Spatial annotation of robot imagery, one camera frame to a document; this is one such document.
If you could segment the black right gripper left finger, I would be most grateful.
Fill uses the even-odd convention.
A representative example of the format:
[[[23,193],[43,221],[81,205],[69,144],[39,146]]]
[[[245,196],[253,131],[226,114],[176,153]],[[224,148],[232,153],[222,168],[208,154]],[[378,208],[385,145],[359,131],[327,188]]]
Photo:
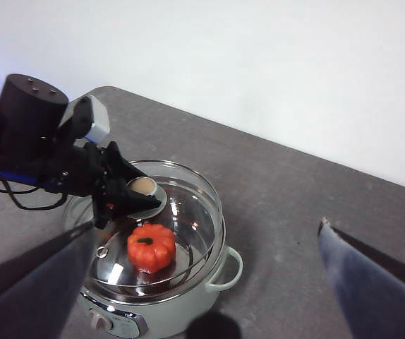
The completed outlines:
[[[83,223],[0,264],[0,338],[58,338],[94,254]]]

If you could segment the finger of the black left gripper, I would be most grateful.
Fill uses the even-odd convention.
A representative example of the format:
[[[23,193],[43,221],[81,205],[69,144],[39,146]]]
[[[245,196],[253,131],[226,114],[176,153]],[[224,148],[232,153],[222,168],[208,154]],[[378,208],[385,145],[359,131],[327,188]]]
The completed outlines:
[[[129,184],[134,179],[148,177],[146,173],[132,165],[122,156],[115,141],[111,141],[106,147],[105,158],[107,168],[113,178],[123,179]]]
[[[104,229],[111,221],[157,210],[162,204],[157,192],[152,178],[134,179],[129,184],[123,179],[109,179],[92,195],[94,226]]]

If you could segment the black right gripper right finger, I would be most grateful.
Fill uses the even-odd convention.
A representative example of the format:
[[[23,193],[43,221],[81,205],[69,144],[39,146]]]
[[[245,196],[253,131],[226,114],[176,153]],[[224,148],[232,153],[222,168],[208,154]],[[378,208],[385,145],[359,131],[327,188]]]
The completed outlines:
[[[405,338],[405,263],[320,221],[325,276],[354,338]]]

